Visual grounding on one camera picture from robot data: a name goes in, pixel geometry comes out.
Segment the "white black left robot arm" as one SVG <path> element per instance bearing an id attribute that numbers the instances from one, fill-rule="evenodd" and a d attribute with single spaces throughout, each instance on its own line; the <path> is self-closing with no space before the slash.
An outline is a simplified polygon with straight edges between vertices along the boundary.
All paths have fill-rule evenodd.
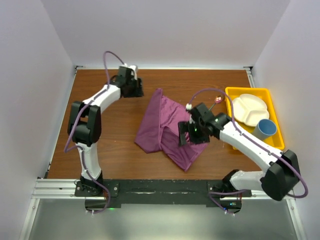
<path id="1" fill-rule="evenodd" d="M 122 64 L 115 76 L 93 96 L 71 104 L 68 139 L 63 151 L 77 149 L 81 163 L 80 189 L 92 196 L 107 192 L 98 160 L 97 142 L 102 133 L 102 113 L 120 98 L 142 97 L 142 79 L 136 65 Z"/>

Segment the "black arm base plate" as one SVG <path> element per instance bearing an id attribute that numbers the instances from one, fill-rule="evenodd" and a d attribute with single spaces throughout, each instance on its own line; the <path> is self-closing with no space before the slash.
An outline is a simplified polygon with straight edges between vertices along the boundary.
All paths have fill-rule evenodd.
<path id="1" fill-rule="evenodd" d="M 85 208 L 88 211 L 108 208 L 121 208 L 125 204 L 151 205 L 205 205 L 216 207 L 216 203 L 225 210 L 239 212 L 242 200 L 252 196 L 247 190 L 226 196 L 212 194 L 218 191 L 219 180 L 167 180 L 167 179 L 105 179 L 103 185 L 109 190 L 99 195 L 92 195 L 87 190 L 80 189 L 80 180 L 74 181 L 76 197 L 85 198 Z"/>

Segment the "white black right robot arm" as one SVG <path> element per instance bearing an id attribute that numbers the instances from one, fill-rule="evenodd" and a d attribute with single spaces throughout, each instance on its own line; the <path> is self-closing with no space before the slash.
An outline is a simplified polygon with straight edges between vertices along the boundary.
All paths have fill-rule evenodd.
<path id="1" fill-rule="evenodd" d="M 287 150 L 282 152 L 253 136 L 225 113 L 214 115 L 204 103 L 186 105 L 190 114 L 187 121 L 178 123 L 179 145 L 199 145 L 214 137 L 227 143 L 250 160 L 259 171 L 232 170 L 213 187 L 213 194 L 233 197 L 240 191 L 263 191 L 271 199 L 280 201 L 300 181 L 297 155 Z"/>

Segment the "purple cloth napkin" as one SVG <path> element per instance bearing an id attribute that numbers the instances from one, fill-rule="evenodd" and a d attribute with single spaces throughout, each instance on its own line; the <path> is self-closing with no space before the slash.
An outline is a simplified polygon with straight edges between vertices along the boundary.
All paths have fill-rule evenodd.
<path id="1" fill-rule="evenodd" d="M 185 107 L 158 88 L 148 103 L 134 142 L 147 154 L 164 152 L 186 172 L 208 146 L 206 143 L 179 146 L 178 123 L 189 119 Z"/>

